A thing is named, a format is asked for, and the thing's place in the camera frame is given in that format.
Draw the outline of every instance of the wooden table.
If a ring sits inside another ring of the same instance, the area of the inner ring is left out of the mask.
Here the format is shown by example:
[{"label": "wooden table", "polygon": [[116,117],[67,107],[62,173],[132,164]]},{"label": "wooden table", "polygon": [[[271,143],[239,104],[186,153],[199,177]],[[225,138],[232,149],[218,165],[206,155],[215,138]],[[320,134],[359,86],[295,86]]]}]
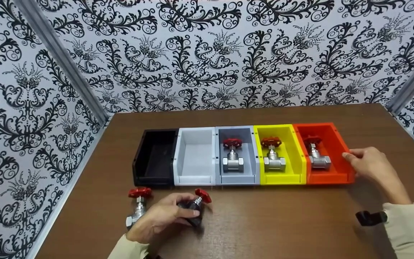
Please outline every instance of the wooden table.
[{"label": "wooden table", "polygon": [[[127,192],[133,187],[131,164],[144,129],[318,122],[334,122],[351,148],[383,151],[414,200],[414,141],[379,104],[121,113],[110,122],[37,258],[108,256],[133,210]],[[156,191],[154,200],[173,191]],[[361,228],[355,219],[359,210],[381,210],[382,197],[368,182],[213,187],[210,194],[204,235],[189,228],[169,230],[179,234],[164,235],[163,259],[394,256],[382,226]]]}]

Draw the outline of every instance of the storage bin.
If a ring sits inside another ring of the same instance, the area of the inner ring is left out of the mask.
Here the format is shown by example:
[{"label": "storage bin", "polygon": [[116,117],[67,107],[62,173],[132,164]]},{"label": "storage bin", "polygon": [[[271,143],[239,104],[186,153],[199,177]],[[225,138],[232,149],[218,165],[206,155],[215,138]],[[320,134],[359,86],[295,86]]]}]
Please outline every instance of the storage bin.
[{"label": "storage bin", "polygon": [[[344,184],[354,182],[354,170],[341,156],[343,152],[349,152],[349,149],[333,123],[294,124],[294,128],[298,141],[303,147],[308,184]],[[317,144],[317,150],[322,156],[330,157],[332,164],[328,171],[311,168],[309,154],[304,145],[304,139],[308,136],[318,136],[321,138],[321,142]]]},{"label": "storage bin", "polygon": [[[223,141],[228,138],[238,138],[243,142],[242,146],[235,150],[238,156],[244,159],[243,172],[223,170],[223,157],[230,152],[223,147]],[[215,127],[215,156],[217,185],[260,184],[258,150],[253,126]]]},{"label": "storage bin", "polygon": [[[306,184],[306,159],[291,124],[255,125],[255,141],[260,163],[260,184]],[[279,137],[282,144],[275,151],[279,157],[285,157],[285,171],[265,171],[263,158],[268,148],[261,146],[261,140],[268,137]]]},{"label": "storage bin", "polygon": [[174,156],[175,185],[215,185],[215,128],[179,128]]},{"label": "storage bin", "polygon": [[135,186],[174,185],[173,160],[178,129],[148,129],[143,132],[132,163]]}]

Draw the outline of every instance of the hand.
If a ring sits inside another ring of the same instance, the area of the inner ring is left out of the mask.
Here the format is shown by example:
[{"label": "hand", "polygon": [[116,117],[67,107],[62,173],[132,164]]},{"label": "hand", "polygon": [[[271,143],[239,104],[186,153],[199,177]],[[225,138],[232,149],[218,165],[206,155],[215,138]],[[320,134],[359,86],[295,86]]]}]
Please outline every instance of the hand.
[{"label": "hand", "polygon": [[171,223],[189,225],[184,218],[195,218],[200,215],[198,210],[180,208],[177,203],[195,200],[198,196],[189,193],[174,193],[160,200],[137,220],[125,237],[130,241],[148,244],[153,236],[159,234]]},{"label": "hand", "polygon": [[378,184],[385,192],[389,202],[412,204],[396,170],[383,152],[374,147],[350,149],[350,153],[343,153],[343,158],[352,165],[358,175]]}]

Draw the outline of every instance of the red handwheel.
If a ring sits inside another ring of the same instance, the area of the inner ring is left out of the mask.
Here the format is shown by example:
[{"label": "red handwheel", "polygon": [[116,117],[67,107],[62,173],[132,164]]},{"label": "red handwheel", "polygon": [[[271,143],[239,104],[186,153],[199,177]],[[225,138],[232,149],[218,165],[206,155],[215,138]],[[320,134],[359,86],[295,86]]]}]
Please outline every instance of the red handwheel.
[{"label": "red handwheel", "polygon": [[229,148],[230,146],[240,147],[242,146],[242,140],[229,138],[223,140],[223,146]]},{"label": "red handwheel", "polygon": [[138,198],[138,197],[143,197],[143,198],[150,198],[152,196],[152,191],[151,188],[148,187],[137,187],[135,189],[131,189],[129,191],[129,198]]},{"label": "red handwheel", "polygon": [[282,141],[278,137],[269,137],[269,138],[263,138],[261,140],[261,146],[274,146],[278,147],[282,144]]},{"label": "red handwheel", "polygon": [[311,143],[313,143],[313,144],[319,144],[321,142],[321,140],[322,139],[320,137],[318,137],[318,136],[307,136],[304,139],[304,144],[305,145],[309,145]]},{"label": "red handwheel", "polygon": [[211,203],[212,202],[212,199],[210,198],[210,195],[206,191],[204,191],[204,190],[202,190],[200,188],[197,188],[196,190],[194,190],[194,193],[197,196],[201,197],[202,198],[202,201],[204,203]]}]

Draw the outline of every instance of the sleeve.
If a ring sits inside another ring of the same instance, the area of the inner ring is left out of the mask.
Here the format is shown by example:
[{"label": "sleeve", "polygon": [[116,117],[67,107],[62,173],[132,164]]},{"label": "sleeve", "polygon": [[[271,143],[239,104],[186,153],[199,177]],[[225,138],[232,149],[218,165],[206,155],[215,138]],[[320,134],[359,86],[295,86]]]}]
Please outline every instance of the sleeve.
[{"label": "sleeve", "polygon": [[148,254],[149,244],[129,241],[121,236],[108,259],[143,259]]},{"label": "sleeve", "polygon": [[414,204],[383,204],[385,228],[397,259],[414,259]]}]

